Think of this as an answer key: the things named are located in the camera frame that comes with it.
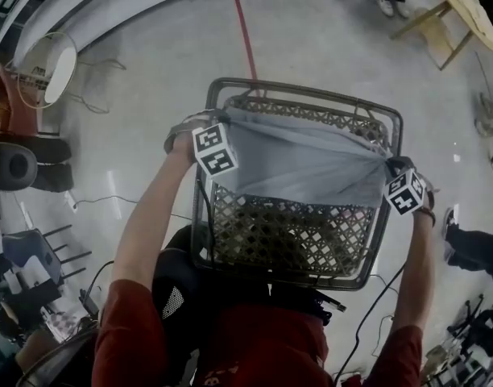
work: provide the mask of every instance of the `black speaker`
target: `black speaker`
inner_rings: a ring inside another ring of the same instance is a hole
[[[30,149],[0,142],[0,190],[15,191],[30,186],[37,176],[37,159]]]

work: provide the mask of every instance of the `black chair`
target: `black chair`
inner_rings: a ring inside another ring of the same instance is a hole
[[[62,285],[65,279],[85,271],[85,268],[80,268],[77,271],[63,275],[62,265],[92,253],[91,251],[82,252],[81,254],[72,256],[66,260],[59,260],[56,252],[67,247],[67,245],[61,245],[60,247],[53,249],[46,240],[46,237],[69,229],[70,227],[71,225],[67,225],[66,227],[55,229],[46,234],[42,234],[38,229],[34,229],[31,231],[18,232],[17,234],[4,235],[2,238],[3,253],[8,260],[12,261],[20,268],[24,267],[32,256],[37,256],[39,262],[44,266],[44,269],[46,269],[53,282],[57,285]]]

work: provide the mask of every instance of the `concrete floor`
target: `concrete floor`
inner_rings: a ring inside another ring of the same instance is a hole
[[[374,0],[241,0],[261,79],[284,81],[353,95],[397,109],[404,117],[403,155],[441,189],[437,217],[458,203],[466,229],[493,232],[493,175],[488,163],[493,140],[481,140],[473,126],[476,96],[485,90],[474,55],[485,65],[493,92],[493,53],[479,42],[469,47],[444,72],[434,65],[421,37],[401,41],[388,35],[400,19],[387,19]],[[431,7],[441,0],[409,0]],[[465,29],[456,15],[446,21],[461,38]],[[80,70],[78,90],[89,102],[110,108],[95,115],[74,102],[44,112],[45,122],[60,122],[62,136],[72,145],[76,199],[111,194],[137,199],[165,155],[163,142],[170,127],[205,105],[206,90],[217,77],[250,77],[234,0],[173,0],[150,10],[95,43],[82,59],[114,56],[127,66]],[[455,162],[454,154],[460,156]],[[190,217],[192,171],[177,196],[174,213]],[[122,201],[81,204],[74,214],[61,195],[33,189],[18,192],[36,227],[48,231],[66,223],[62,235],[70,243],[60,257],[82,249],[89,259],[66,267],[87,271],[68,286],[86,288],[99,267],[114,257],[122,229],[133,205]],[[15,199],[2,196],[8,231],[24,228]],[[187,221],[172,218],[170,233]],[[389,280],[406,257],[411,236],[410,217],[393,213],[380,250],[377,273]],[[443,244],[436,228],[437,282],[433,311],[425,332],[425,352],[445,338],[445,328],[466,299],[481,292],[493,302],[493,284],[484,273],[467,273],[442,261]],[[105,299],[110,276],[98,279],[93,296]],[[378,278],[356,293],[332,293],[347,307],[335,313],[325,329],[329,340],[327,371],[339,370],[354,345],[354,332],[373,299],[383,288]],[[396,295],[387,293],[360,333],[358,352],[347,370],[368,371],[381,318],[390,314]],[[382,337],[390,327],[383,321]]]

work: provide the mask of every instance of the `red shirt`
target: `red shirt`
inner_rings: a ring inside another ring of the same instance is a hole
[[[271,306],[223,310],[201,349],[193,385],[330,387],[323,369],[327,343],[321,320]],[[421,330],[390,337],[365,382],[374,387],[418,387]],[[151,292],[133,281],[110,286],[96,344],[93,387],[162,386],[169,363],[162,322]]]

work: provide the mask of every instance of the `gray cloth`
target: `gray cloth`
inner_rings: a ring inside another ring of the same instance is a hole
[[[239,169],[213,180],[237,194],[379,207],[389,155],[324,123],[228,108]]]

